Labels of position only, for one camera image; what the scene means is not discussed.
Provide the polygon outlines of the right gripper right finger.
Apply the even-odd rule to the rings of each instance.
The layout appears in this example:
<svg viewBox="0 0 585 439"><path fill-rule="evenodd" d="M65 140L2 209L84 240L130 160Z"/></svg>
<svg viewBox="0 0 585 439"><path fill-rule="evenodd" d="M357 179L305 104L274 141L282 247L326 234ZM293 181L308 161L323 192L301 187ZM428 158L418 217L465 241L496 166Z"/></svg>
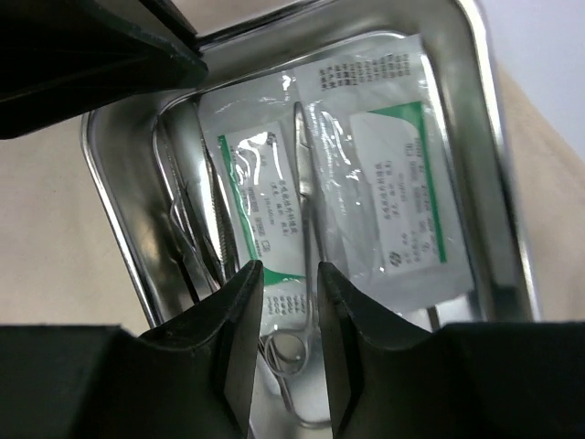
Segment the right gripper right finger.
<svg viewBox="0 0 585 439"><path fill-rule="evenodd" d="M336 438L581 438L584 325L456 323L426 331L318 268Z"/></svg>

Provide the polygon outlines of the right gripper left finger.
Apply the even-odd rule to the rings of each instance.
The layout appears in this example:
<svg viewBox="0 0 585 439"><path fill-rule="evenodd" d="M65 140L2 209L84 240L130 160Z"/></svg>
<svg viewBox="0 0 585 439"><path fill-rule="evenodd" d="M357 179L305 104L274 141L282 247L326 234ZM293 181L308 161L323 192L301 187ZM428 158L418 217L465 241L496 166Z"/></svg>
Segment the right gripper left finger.
<svg viewBox="0 0 585 439"><path fill-rule="evenodd" d="M244 438L263 267L140 336L117 326L4 326L4 438Z"/></svg>

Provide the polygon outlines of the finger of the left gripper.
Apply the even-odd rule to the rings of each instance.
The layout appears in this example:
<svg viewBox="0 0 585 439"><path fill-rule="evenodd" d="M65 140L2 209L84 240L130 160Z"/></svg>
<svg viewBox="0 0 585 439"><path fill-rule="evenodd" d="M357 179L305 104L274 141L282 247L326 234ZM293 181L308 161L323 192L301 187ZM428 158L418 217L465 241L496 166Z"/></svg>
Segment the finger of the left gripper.
<svg viewBox="0 0 585 439"><path fill-rule="evenodd" d="M1 137L207 76L197 32L170 1L4 1Z"/></svg>

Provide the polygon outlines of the steel needle holder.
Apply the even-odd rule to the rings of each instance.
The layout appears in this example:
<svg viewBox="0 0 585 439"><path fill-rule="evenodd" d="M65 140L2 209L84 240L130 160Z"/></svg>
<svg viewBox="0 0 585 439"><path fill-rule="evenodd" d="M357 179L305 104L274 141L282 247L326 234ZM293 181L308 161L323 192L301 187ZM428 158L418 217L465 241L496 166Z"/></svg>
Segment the steel needle holder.
<svg viewBox="0 0 585 439"><path fill-rule="evenodd" d="M316 310L316 269L323 259L319 226L314 218L314 163L312 141L303 105L293 105L296 194L303 237L305 318L294 328L272 331L262 342L267 366L280 388L284 408L303 428L327 429L331 425L324 354Z"/></svg>

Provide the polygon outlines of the beige surgical wrap cloth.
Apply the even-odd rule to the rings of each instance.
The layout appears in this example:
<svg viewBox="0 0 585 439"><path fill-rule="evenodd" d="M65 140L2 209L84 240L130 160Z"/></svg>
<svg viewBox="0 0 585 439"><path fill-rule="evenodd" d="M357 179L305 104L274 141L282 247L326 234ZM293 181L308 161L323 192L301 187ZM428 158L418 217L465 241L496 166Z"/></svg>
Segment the beige surgical wrap cloth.
<svg viewBox="0 0 585 439"><path fill-rule="evenodd" d="M584 317L584 164L505 68L499 87L537 293ZM1 144L1 320L148 325L80 148L80 120Z"/></svg>

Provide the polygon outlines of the stainless steel instrument tray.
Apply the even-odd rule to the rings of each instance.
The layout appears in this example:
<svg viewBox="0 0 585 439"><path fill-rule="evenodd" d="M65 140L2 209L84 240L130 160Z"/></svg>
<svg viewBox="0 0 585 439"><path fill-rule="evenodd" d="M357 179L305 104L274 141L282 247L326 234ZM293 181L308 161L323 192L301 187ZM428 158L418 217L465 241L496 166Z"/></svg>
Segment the stainless steel instrument tray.
<svg viewBox="0 0 585 439"><path fill-rule="evenodd" d="M165 129L189 197L207 224L219 260L211 185L198 131L200 98L285 70L293 74L297 67L373 37L413 35L420 37L430 64L433 102L441 112L445 157L474 288L408 313L383 306L429 332L456 323L534 323L537 300L517 223L486 28L478 5L473 1L304 1L197 35L208 73L196 87L136 94L83 118L83 151L149 330L201 302L194 301L171 227L170 198L154 153L154 129ZM319 318L318 268L329 261L315 165L314 189L314 218L324 251L315 277ZM320 318L319 328L322 340ZM249 430L244 438L336 438L332 423L327 429L306 429L284 408L261 346L268 335L261 333L260 322Z"/></svg>

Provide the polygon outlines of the steel tweezers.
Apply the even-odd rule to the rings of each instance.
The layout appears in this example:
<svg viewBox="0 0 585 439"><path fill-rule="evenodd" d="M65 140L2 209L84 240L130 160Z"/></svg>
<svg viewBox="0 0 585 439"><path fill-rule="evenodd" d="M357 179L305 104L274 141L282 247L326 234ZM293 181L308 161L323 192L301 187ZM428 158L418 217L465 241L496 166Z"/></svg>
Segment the steel tweezers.
<svg viewBox="0 0 585 439"><path fill-rule="evenodd" d="M238 248L229 214L228 199L223 188L221 175L213 162L201 127L198 127L198 131L206 159L207 173L210 179L211 201L218 230L219 262L223 273L223 283L226 283L239 271L240 263Z"/></svg>

